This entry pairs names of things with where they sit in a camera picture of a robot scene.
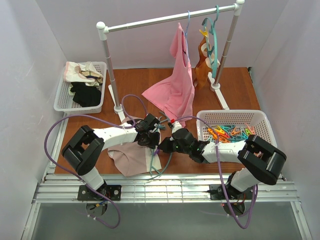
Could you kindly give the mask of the purple clothespin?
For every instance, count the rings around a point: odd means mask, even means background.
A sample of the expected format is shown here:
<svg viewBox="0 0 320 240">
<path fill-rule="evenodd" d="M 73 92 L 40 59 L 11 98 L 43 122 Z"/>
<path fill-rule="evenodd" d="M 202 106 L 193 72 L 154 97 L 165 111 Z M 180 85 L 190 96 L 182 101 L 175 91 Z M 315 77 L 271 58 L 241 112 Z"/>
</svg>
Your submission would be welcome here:
<svg viewBox="0 0 320 240">
<path fill-rule="evenodd" d="M 155 156 L 155 155 L 157 155 L 158 153 L 159 153 L 159 149 L 156 149 L 155 151 L 154 151 L 154 153 L 153 153 L 153 155 Z"/>
</svg>

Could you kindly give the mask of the mauve underwear white waistband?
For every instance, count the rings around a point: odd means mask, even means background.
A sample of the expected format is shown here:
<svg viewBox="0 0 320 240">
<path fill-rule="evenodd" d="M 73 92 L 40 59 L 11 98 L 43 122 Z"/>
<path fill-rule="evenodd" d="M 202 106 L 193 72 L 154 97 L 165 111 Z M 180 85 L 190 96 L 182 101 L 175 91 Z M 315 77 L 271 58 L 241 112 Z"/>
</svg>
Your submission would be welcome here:
<svg viewBox="0 0 320 240">
<path fill-rule="evenodd" d="M 161 170 L 160 158 L 154 151 L 137 142 L 123 143 L 107 149 L 108 156 L 125 177 Z"/>
</svg>

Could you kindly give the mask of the teal clothes hanger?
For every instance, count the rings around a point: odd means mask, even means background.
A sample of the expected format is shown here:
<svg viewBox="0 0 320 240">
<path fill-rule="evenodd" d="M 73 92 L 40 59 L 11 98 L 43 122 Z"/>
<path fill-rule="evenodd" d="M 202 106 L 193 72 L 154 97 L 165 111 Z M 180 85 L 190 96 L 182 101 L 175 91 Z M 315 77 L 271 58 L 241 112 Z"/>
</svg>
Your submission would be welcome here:
<svg viewBox="0 0 320 240">
<path fill-rule="evenodd" d="M 167 127 L 165 126 L 165 123 L 167 123 L 169 121 L 169 117 L 163 112 L 163 111 L 159 111 L 160 113 L 160 117 L 158 118 L 159 122 L 160 122 L 160 130 L 159 131 L 164 131 L 167 129 Z M 148 179 L 149 181 L 151 180 L 155 180 L 156 178 L 159 178 L 161 175 L 163 175 L 165 173 L 165 171 L 167 170 L 171 159 L 172 159 L 172 153 L 168 156 L 167 162 L 165 163 L 165 165 L 162 166 L 161 169 L 156 169 L 153 166 L 153 162 L 154 162 L 154 158 L 158 157 L 159 158 L 159 162 L 160 164 L 162 164 L 162 154 L 159 153 L 157 155 L 153 155 L 151 157 L 151 163 L 150 163 L 150 167 L 149 167 L 149 174 L 150 174 L 150 178 Z"/>
</svg>

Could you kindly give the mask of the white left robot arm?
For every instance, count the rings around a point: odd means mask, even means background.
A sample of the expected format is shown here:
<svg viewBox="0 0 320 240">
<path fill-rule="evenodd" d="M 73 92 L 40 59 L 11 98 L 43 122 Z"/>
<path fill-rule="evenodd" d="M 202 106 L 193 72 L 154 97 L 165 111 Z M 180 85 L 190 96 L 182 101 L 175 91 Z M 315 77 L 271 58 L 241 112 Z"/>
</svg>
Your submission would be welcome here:
<svg viewBox="0 0 320 240">
<path fill-rule="evenodd" d="M 99 192 L 107 185 L 96 168 L 101 152 L 109 147 L 134 142 L 155 149 L 160 140 L 159 123 L 158 118 L 149 113 L 144 119 L 133 118 L 107 128 L 94 130 L 84 125 L 64 146 L 61 154 L 88 188 Z"/>
</svg>

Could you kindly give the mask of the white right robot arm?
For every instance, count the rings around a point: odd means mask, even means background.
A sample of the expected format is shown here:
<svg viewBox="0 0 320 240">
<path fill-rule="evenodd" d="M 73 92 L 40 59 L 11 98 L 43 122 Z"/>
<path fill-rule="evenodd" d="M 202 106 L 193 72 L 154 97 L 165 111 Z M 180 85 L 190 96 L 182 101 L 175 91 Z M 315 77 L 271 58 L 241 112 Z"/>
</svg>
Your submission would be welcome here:
<svg viewBox="0 0 320 240">
<path fill-rule="evenodd" d="M 275 185 L 287 160 L 284 152 L 255 134 L 234 143 L 215 143 L 198 140 L 185 128 L 166 137 L 158 149 L 168 154 L 186 154 L 199 164 L 239 161 L 244 168 L 233 173 L 225 186 L 230 196 L 239 195 L 259 183 Z"/>
</svg>

